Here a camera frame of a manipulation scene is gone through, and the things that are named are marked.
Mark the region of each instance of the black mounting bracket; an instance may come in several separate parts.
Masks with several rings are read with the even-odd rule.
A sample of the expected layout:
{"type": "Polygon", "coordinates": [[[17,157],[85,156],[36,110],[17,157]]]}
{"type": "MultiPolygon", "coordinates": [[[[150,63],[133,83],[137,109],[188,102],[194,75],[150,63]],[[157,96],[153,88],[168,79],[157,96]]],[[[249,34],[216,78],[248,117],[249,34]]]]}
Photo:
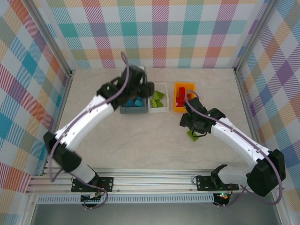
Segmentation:
{"type": "MultiPolygon", "coordinates": [[[[99,177],[95,186],[103,188],[107,192],[112,192],[113,177],[99,177]]],[[[86,186],[77,179],[72,179],[71,192],[98,192],[98,189],[86,186]]]]}
{"type": "Polygon", "coordinates": [[[213,183],[211,176],[196,176],[195,184],[197,185],[198,191],[237,191],[239,185],[237,184],[223,184],[218,183],[218,186],[213,183]]]}

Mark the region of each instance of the plaid wall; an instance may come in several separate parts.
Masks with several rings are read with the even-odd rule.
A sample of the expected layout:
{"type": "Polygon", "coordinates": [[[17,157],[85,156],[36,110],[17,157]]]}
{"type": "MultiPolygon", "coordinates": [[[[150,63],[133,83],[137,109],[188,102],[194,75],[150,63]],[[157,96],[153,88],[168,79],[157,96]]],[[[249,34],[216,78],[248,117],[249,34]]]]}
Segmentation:
{"type": "Polygon", "coordinates": [[[285,155],[285,196],[300,221],[300,0],[280,2],[240,79],[261,143],[285,155]]]}
{"type": "Polygon", "coordinates": [[[67,76],[21,0],[0,1],[0,224],[20,218],[46,156],[67,76]]]}
{"type": "Polygon", "coordinates": [[[49,28],[49,31],[51,32],[52,37],[54,38],[56,44],[58,45],[58,47],[59,47],[59,49],[60,49],[60,51],[61,51],[61,53],[63,54],[63,56],[64,56],[64,58],[65,58],[65,60],[66,60],[66,62],[67,62],[67,64],[68,64],[68,66],[69,66],[71,69],[74,69],[74,70],[75,70],[76,68],[73,67],[73,65],[72,65],[72,63],[71,63],[71,61],[70,61],[70,58],[69,58],[68,54],[66,53],[66,50],[64,49],[64,47],[63,47],[62,44],[61,44],[61,41],[60,41],[59,38],[57,37],[57,34],[56,34],[56,32],[54,31],[53,26],[52,26],[52,24],[50,23],[48,17],[46,16],[44,10],[42,9],[39,0],[32,0],[32,1],[33,1],[33,3],[36,5],[36,7],[38,8],[39,13],[40,13],[40,15],[42,16],[44,22],[47,24],[47,26],[48,26],[48,28],[49,28]]]}
{"type": "Polygon", "coordinates": [[[243,42],[243,45],[242,45],[242,47],[240,48],[239,54],[238,54],[237,58],[236,58],[235,61],[234,61],[233,67],[236,67],[236,66],[237,66],[237,64],[238,64],[238,62],[239,62],[239,60],[240,60],[240,57],[241,57],[242,53],[244,52],[245,47],[248,45],[248,43],[249,43],[249,41],[250,41],[250,39],[251,39],[251,37],[252,37],[253,31],[254,31],[254,29],[256,28],[256,26],[258,25],[258,22],[259,22],[259,20],[261,19],[261,17],[262,17],[262,15],[263,15],[263,13],[264,13],[264,11],[265,11],[265,9],[266,9],[266,7],[267,7],[269,1],[270,1],[270,0],[264,0],[264,1],[263,1],[263,4],[262,4],[261,8],[259,9],[259,12],[258,12],[258,14],[256,15],[256,18],[255,18],[255,20],[254,20],[254,22],[253,22],[253,24],[252,24],[252,26],[251,26],[251,28],[250,28],[250,30],[249,30],[247,36],[246,36],[244,42],[243,42]]]}
{"type": "Polygon", "coordinates": [[[80,68],[124,67],[120,51],[151,68],[227,68],[257,0],[47,3],[80,68]]]}

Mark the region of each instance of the beige tabletop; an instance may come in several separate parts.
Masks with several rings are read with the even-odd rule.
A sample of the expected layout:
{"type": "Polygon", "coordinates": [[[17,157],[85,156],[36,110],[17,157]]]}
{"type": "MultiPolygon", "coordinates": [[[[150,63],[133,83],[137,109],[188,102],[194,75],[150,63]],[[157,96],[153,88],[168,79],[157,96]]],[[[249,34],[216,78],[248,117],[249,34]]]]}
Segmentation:
{"type": "MultiPolygon", "coordinates": [[[[60,127],[69,123],[93,98],[103,83],[121,69],[77,70],[60,127]]],[[[148,80],[166,82],[170,111],[120,114],[119,109],[96,125],[76,152],[95,168],[213,169],[220,164],[246,165],[244,160],[213,135],[193,142],[180,127],[182,116],[173,111],[175,82],[193,82],[203,105],[222,111],[250,135],[240,94],[231,69],[147,69],[148,80]]]]}

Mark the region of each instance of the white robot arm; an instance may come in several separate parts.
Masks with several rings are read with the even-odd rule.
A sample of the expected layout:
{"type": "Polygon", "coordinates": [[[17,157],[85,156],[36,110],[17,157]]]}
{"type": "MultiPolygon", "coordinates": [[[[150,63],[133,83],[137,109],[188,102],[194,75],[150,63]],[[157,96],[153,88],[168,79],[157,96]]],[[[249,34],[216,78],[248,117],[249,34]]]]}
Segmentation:
{"type": "MultiPolygon", "coordinates": [[[[117,77],[111,82],[102,85],[91,102],[72,121],[55,134],[47,132],[44,135],[44,142],[50,155],[55,144],[59,141],[59,144],[54,149],[53,159],[61,168],[89,185],[99,187],[102,182],[99,180],[97,173],[75,153],[80,141],[101,120],[113,113],[120,105],[136,97],[148,98],[154,92],[154,83],[147,82],[144,69],[130,66],[126,88],[110,103],[104,103],[121,89],[125,82],[125,76],[126,70],[124,70],[121,77],[117,77]]],[[[87,191],[94,191],[94,188],[90,188],[87,191]]]]}
{"type": "Polygon", "coordinates": [[[278,185],[279,180],[268,159],[274,164],[280,180],[285,179],[284,155],[279,150],[270,151],[247,137],[218,109],[207,111],[198,97],[184,106],[187,113],[182,115],[180,126],[201,134],[213,134],[233,148],[248,164],[247,168],[228,165],[216,168],[211,172],[211,183],[216,189],[219,190],[224,184],[238,184],[249,186],[256,194],[266,196],[278,185]]]}
{"type": "MultiPolygon", "coordinates": [[[[58,130],[55,134],[47,132],[44,135],[44,141],[49,154],[54,144],[60,138],[60,143],[54,152],[53,159],[64,171],[74,175],[79,180],[82,180],[89,185],[99,187],[99,185],[102,184],[102,181],[99,180],[97,173],[84,163],[81,157],[75,153],[75,149],[80,141],[101,120],[114,112],[120,105],[125,104],[129,99],[137,96],[148,98],[153,95],[154,92],[154,84],[146,82],[144,70],[140,67],[131,66],[130,81],[128,82],[128,87],[124,90],[124,93],[108,104],[105,103],[100,107],[95,107],[106,101],[120,89],[124,83],[124,76],[125,71],[121,78],[114,79],[110,83],[102,85],[91,102],[65,127],[58,130]],[[83,112],[87,111],[89,111],[89,113],[81,116],[83,112]],[[78,121],[68,129],[75,120],[78,121]]],[[[188,127],[190,130],[202,134],[204,132],[213,134],[232,147],[248,164],[247,168],[221,165],[212,171],[211,183],[216,189],[219,190],[224,184],[237,184],[249,186],[256,194],[266,196],[276,185],[278,185],[278,180],[270,164],[261,152],[268,156],[275,165],[280,174],[280,179],[285,179],[284,157],[280,151],[270,151],[251,140],[238,130],[218,109],[214,108],[207,111],[206,107],[204,107],[196,97],[191,99],[189,104],[185,103],[185,107],[187,113],[183,114],[180,126],[188,127]],[[195,113],[189,105],[206,117],[195,113]]],[[[85,191],[93,192],[95,189],[87,187],[85,191]]]]}

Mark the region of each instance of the purple cable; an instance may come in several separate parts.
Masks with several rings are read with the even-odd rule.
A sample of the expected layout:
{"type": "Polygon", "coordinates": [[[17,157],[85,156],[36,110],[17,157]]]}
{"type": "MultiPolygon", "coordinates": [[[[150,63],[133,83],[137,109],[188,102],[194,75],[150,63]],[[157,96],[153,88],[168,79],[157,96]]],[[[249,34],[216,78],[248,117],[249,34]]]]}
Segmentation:
{"type": "Polygon", "coordinates": [[[274,201],[274,202],[266,201],[266,200],[262,199],[261,197],[259,197],[258,195],[256,195],[256,194],[252,193],[251,191],[247,190],[247,189],[246,189],[246,186],[242,186],[243,191],[241,192],[241,194],[239,195],[239,197],[237,197],[233,202],[229,203],[227,206],[230,206],[230,205],[232,205],[233,203],[235,203],[245,191],[248,192],[248,193],[253,194],[260,202],[262,202],[262,203],[264,203],[264,204],[266,204],[266,205],[276,205],[276,204],[278,204],[278,203],[281,201],[281,198],[282,198],[282,182],[281,182],[280,175],[279,175],[279,173],[278,173],[278,171],[277,171],[275,165],[274,165],[274,164],[272,163],[272,161],[270,160],[270,158],[269,158],[263,151],[260,151],[259,147],[257,147],[257,145],[255,145],[251,140],[249,140],[248,137],[244,136],[244,135],[241,134],[239,131],[233,129],[233,127],[231,127],[231,126],[225,124],[225,123],[222,122],[222,121],[219,121],[219,120],[217,120],[217,119],[215,119],[215,118],[213,118],[213,117],[210,117],[210,116],[208,116],[208,115],[205,115],[205,114],[203,114],[203,113],[197,111],[197,110],[196,110],[196,109],[188,102],[188,93],[193,93],[193,94],[195,94],[196,97],[197,97],[198,99],[199,99],[199,96],[198,96],[197,93],[194,92],[193,90],[188,90],[188,91],[186,92],[186,94],[185,94],[185,101],[186,101],[187,105],[188,105],[195,113],[197,113],[198,115],[203,116],[203,117],[205,117],[205,118],[207,118],[207,119],[209,119],[209,120],[213,120],[213,121],[215,121],[215,122],[217,122],[217,123],[222,124],[223,126],[227,127],[228,129],[232,130],[233,132],[235,132],[238,136],[240,136],[241,138],[243,138],[243,139],[244,139],[247,143],[249,143],[254,149],[258,150],[258,151],[262,154],[262,156],[264,156],[264,157],[266,158],[266,160],[268,161],[268,163],[271,165],[271,167],[272,167],[272,169],[274,170],[274,173],[275,173],[275,175],[276,175],[276,178],[277,178],[277,180],[278,180],[278,185],[279,185],[279,195],[278,195],[278,199],[277,199],[276,201],[274,201]]]}
{"type": "MultiPolygon", "coordinates": [[[[57,139],[57,141],[55,142],[53,148],[51,149],[51,152],[50,152],[50,156],[49,156],[49,171],[50,171],[50,180],[51,182],[54,182],[55,179],[57,178],[57,176],[59,175],[59,173],[62,171],[62,169],[60,169],[56,174],[55,176],[53,177],[53,168],[52,168],[52,159],[53,159],[53,155],[54,155],[54,152],[58,146],[58,144],[60,143],[60,141],[62,140],[62,138],[68,133],[68,131],[72,128],[72,126],[74,126],[74,124],[76,124],[76,122],[78,120],[80,120],[85,114],[89,113],[90,111],[98,108],[98,107],[101,107],[102,105],[104,105],[105,103],[110,103],[111,101],[113,101],[115,98],[117,98],[122,92],[123,90],[126,88],[126,85],[128,83],[128,80],[129,80],[129,63],[128,63],[128,59],[127,59],[127,56],[125,55],[124,52],[121,52],[121,58],[123,60],[123,62],[126,64],[126,78],[125,78],[125,82],[123,84],[123,86],[121,87],[121,89],[115,93],[113,96],[111,96],[110,98],[108,98],[106,101],[103,101],[101,103],[99,103],[98,105],[95,105],[93,107],[91,107],[90,109],[88,109],[87,111],[83,112],[82,114],[80,114],[71,124],[70,126],[67,127],[67,129],[65,130],[65,132],[57,139]]],[[[106,201],[107,201],[107,198],[108,198],[108,193],[103,189],[103,188],[100,188],[100,187],[96,187],[96,186],[93,186],[93,185],[90,185],[90,184],[87,184],[85,183],[84,181],[80,180],[77,178],[77,180],[79,180],[81,183],[83,183],[84,185],[87,185],[89,187],[92,187],[92,188],[97,188],[101,191],[104,191],[106,193],[106,199],[103,203],[99,204],[100,206],[103,205],[106,201]]]]}

